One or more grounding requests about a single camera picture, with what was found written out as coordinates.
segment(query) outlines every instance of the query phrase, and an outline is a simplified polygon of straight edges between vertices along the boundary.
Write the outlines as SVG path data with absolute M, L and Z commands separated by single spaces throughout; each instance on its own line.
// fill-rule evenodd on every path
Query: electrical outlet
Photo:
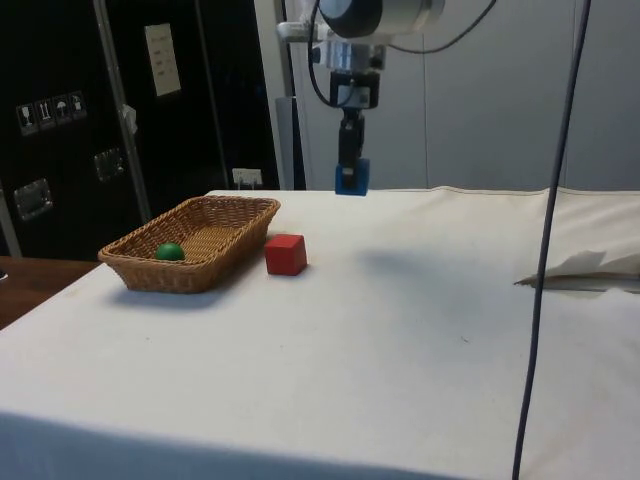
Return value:
M 258 168 L 234 168 L 232 174 L 233 183 L 238 186 L 262 186 L 262 171 Z

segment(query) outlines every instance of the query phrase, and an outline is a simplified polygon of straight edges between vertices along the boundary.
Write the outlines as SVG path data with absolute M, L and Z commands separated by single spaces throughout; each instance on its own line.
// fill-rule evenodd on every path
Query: sticker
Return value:
M 66 95 L 59 95 L 53 97 L 53 108 L 55 110 L 56 122 L 58 125 L 69 123 L 71 120 L 71 105 L 69 97 Z
M 87 116 L 87 106 L 84 103 L 84 97 L 82 92 L 72 92 L 69 94 L 69 101 L 71 103 L 71 117 L 74 120 L 79 120 Z
M 16 113 L 18 114 L 18 122 L 20 123 L 20 131 L 23 137 L 38 131 L 38 123 L 31 103 L 16 107 Z
M 173 49 L 171 25 L 150 25 L 144 27 L 147 37 L 147 48 L 151 60 L 151 73 L 156 87 L 156 96 L 162 97 L 170 93 L 179 92 L 180 74 L 176 64 L 176 54 Z
M 36 102 L 35 107 L 40 130 L 47 130 L 56 126 L 55 113 L 50 98 Z

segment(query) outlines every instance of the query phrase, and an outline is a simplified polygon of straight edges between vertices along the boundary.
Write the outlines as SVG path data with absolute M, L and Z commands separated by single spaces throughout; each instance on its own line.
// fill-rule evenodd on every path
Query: metal frame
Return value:
M 218 154 L 220 155 L 220 162 L 222 163 L 222 173 L 224 174 L 224 185 L 229 190 L 229 173 L 227 171 L 227 161 L 224 156 L 224 147 L 222 146 L 222 131 L 220 130 L 220 119 L 218 117 L 218 108 L 216 107 L 216 96 L 213 91 L 213 78 L 211 77 L 211 65 L 209 64 L 209 50 L 207 49 L 207 40 L 204 33 L 204 23 L 202 21 L 202 8 L 200 7 L 200 0 L 194 0 L 196 18 L 198 21 L 198 35 L 200 37 L 200 48 L 202 50 L 202 60 L 204 62 L 204 68 L 207 75 L 207 90 L 209 92 L 209 102 L 211 103 L 211 113 L 213 114 L 213 125 L 218 137 Z
M 262 70 L 269 100 L 269 117 L 278 180 L 280 189 L 288 190 L 293 189 L 293 185 L 287 182 L 287 167 L 284 162 L 288 159 L 283 156 L 283 150 L 287 150 L 287 144 L 292 141 L 293 132 L 287 130 L 287 125 L 279 122 L 278 103 L 293 95 L 293 75 L 288 62 L 287 47 L 276 35 L 276 27 L 283 21 L 285 12 L 282 0 L 254 0 L 254 7 L 262 54 Z
M 4 190 L 2 189 L 2 182 L 0 182 L 0 230 L 2 230 L 2 233 L 4 234 L 11 256 L 16 258 L 22 257 L 18 236 L 16 235 L 16 230 L 13 227 L 13 221 L 11 220 L 11 214 L 9 213 L 7 199 L 5 197 Z
M 127 152 L 127 160 L 131 169 L 131 179 L 138 200 L 138 209 L 143 223 L 151 220 L 151 208 L 149 207 L 149 198 L 147 197 L 147 189 L 144 184 L 142 175 L 142 167 L 140 166 L 140 156 L 136 148 L 135 139 L 129 131 L 124 117 L 124 106 L 127 99 L 122 85 L 122 77 L 120 76 L 120 68 L 118 57 L 116 55 L 113 36 L 111 33 L 111 25 L 109 23 L 109 14 L 105 0 L 93 0 L 93 8 L 96 14 L 98 30 L 100 31 L 100 41 L 102 42 L 102 50 L 104 51 L 105 61 L 107 63 L 107 71 L 109 73 L 109 83 L 111 84 L 111 92 L 113 94 L 113 102 L 118 112 L 118 124 L 120 125 L 120 133 Z

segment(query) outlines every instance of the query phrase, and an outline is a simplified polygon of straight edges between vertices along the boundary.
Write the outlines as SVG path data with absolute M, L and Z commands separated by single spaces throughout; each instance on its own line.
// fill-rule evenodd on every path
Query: white wall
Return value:
M 294 0 L 287 0 L 297 17 Z M 446 42 L 489 0 L 447 0 L 415 48 Z M 498 0 L 466 39 L 422 57 L 391 51 L 380 107 L 367 112 L 372 188 L 454 185 L 539 189 L 550 177 L 583 0 Z M 565 171 L 566 184 L 640 189 L 638 0 L 593 2 Z M 308 185 L 333 188 L 341 113 L 311 89 L 293 49 Z M 317 67 L 320 85 L 328 74 Z
M 592 3 L 569 136 L 569 187 L 640 189 L 638 45 L 640 1 Z

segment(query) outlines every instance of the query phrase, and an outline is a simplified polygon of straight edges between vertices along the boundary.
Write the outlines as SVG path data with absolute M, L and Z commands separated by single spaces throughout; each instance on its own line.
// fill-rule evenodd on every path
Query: green ball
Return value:
M 177 243 L 163 243 L 156 250 L 156 260 L 177 262 L 184 260 L 184 250 Z

